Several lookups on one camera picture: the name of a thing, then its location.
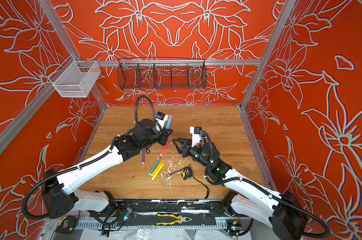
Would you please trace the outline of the purple marker pen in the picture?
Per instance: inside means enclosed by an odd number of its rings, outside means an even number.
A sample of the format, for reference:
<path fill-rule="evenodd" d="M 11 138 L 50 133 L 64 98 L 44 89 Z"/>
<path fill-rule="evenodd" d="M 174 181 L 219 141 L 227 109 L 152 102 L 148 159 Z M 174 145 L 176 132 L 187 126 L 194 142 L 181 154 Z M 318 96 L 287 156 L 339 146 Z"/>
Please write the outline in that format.
<path fill-rule="evenodd" d="M 146 150 L 142 150 L 142 154 L 141 154 L 141 163 L 145 164 L 145 154 L 146 154 Z"/>

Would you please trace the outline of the pink marker pen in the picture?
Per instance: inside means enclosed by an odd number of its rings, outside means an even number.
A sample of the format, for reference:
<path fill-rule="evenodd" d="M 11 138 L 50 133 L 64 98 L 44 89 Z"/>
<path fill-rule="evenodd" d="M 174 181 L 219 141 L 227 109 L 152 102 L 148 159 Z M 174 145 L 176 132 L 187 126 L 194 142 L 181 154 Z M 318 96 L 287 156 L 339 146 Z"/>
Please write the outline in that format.
<path fill-rule="evenodd" d="M 161 152 L 160 152 L 160 156 L 162 156 L 162 155 L 164 154 L 164 152 L 165 152 L 168 144 L 169 144 L 169 141 L 167 141 L 166 144 L 163 146 L 163 148 L 162 148 L 162 150 L 161 150 Z"/>

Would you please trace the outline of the blue marker pen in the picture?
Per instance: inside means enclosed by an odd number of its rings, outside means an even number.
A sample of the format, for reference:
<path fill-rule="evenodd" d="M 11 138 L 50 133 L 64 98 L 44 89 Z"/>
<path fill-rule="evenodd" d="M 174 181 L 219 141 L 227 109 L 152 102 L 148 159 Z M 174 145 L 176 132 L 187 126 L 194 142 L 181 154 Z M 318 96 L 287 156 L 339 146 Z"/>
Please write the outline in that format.
<path fill-rule="evenodd" d="M 172 116 L 169 116 L 167 119 L 167 124 L 166 124 L 166 129 L 170 129 L 170 125 L 171 125 L 171 120 L 172 120 Z"/>

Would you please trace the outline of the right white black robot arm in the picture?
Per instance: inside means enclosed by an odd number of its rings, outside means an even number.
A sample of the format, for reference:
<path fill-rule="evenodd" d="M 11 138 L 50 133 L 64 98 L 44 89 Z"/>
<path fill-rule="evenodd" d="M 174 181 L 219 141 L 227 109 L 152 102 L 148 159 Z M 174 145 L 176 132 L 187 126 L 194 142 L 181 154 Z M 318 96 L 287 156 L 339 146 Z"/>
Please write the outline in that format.
<path fill-rule="evenodd" d="M 329 226 L 305 211 L 295 195 L 263 187 L 225 163 L 207 132 L 193 133 L 190 140 L 177 138 L 172 142 L 182 157 L 191 157 L 205 168 L 204 178 L 209 184 L 236 192 L 228 203 L 236 214 L 264 224 L 281 240 L 299 240 L 302 237 L 324 239 L 330 236 Z"/>

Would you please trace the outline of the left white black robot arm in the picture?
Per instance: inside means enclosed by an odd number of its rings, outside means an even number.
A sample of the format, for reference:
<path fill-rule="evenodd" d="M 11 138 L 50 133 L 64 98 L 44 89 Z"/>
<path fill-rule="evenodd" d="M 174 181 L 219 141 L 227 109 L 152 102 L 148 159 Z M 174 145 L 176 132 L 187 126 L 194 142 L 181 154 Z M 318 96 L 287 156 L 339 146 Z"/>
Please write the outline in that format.
<path fill-rule="evenodd" d="M 79 188 L 88 180 L 105 170 L 122 164 L 158 143 L 166 145 L 172 130 L 165 127 L 169 116 L 152 109 L 152 119 L 138 119 L 138 104 L 134 106 L 135 126 L 125 134 L 116 136 L 111 144 L 98 154 L 61 171 L 49 170 L 40 182 L 25 195 L 21 211 L 31 220 L 56 219 L 71 211 L 102 212 L 111 207 L 114 200 L 111 193 L 81 191 Z M 47 213 L 34 215 L 28 210 L 29 199 L 41 190 Z"/>

